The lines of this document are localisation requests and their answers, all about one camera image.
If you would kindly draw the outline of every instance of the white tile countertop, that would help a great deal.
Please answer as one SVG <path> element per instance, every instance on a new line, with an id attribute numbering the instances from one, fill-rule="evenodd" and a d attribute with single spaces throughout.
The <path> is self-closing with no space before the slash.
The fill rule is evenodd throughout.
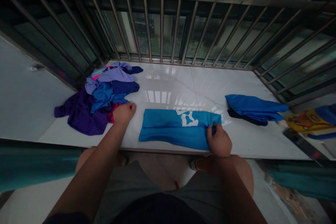
<path id="1" fill-rule="evenodd" d="M 232 140 L 232 154 L 245 158 L 309 159 L 282 134 L 283 128 L 275 122 L 262 127 L 228 115 L 225 95 L 249 95 L 277 102 L 253 72 L 136 62 L 129 64 L 140 66 L 143 72 L 134 75 L 140 90 L 125 97 L 137 105 L 137 110 L 125 133 L 122 149 L 206 153 L 162 141 L 138 141 L 145 109 L 191 110 L 209 111 L 222 116 L 223 128 Z M 38 142 L 90 147 L 98 145 L 103 138 L 103 135 L 87 136 L 77 132 L 67 125 L 67 119 L 57 118 Z"/>

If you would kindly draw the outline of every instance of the dark shirt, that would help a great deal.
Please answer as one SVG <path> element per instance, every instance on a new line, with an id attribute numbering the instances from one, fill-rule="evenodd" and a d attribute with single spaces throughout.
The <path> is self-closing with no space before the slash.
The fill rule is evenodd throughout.
<path id="1" fill-rule="evenodd" d="M 81 212 L 59 213 L 49 217 L 43 224 L 59 223 L 90 224 L 90 220 Z M 205 220 L 186 203 L 165 193 L 137 199 L 111 222 L 111 224 L 119 223 L 206 224 Z"/>

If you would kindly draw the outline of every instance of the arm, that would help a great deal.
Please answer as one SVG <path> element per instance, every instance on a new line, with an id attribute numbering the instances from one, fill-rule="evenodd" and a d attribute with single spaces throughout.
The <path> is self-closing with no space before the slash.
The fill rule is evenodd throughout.
<path id="1" fill-rule="evenodd" d="M 126 103 L 113 112 L 114 124 L 74 176 L 48 217 L 57 213 L 82 212 L 91 222 L 94 220 L 135 110 L 135 104 Z"/>
<path id="2" fill-rule="evenodd" d="M 225 210 L 230 223 L 267 223 L 230 160 L 232 142 L 229 135 L 222 125 L 214 124 L 214 127 L 214 135 L 211 126 L 208 127 L 207 139 L 217 159 L 208 172 L 222 182 Z"/>

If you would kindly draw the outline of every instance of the metal window grille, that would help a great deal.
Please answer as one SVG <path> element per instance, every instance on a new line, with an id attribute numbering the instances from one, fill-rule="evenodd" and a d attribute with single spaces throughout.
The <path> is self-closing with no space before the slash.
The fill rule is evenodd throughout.
<path id="1" fill-rule="evenodd" d="M 0 31 L 78 89 L 109 59 L 254 71 L 294 106 L 336 90 L 335 0 L 0 0 Z"/>

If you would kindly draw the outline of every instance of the foot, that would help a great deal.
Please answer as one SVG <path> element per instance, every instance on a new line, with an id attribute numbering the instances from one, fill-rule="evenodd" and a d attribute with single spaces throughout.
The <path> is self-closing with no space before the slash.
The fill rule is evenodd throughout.
<path id="1" fill-rule="evenodd" d="M 118 154 L 117 160 L 115 161 L 115 168 L 120 166 L 125 166 L 128 163 L 128 159 L 123 154 Z"/>
<path id="2" fill-rule="evenodd" d="M 213 160 L 211 156 L 199 157 L 190 161 L 190 167 L 195 171 L 208 172 L 212 162 Z"/>

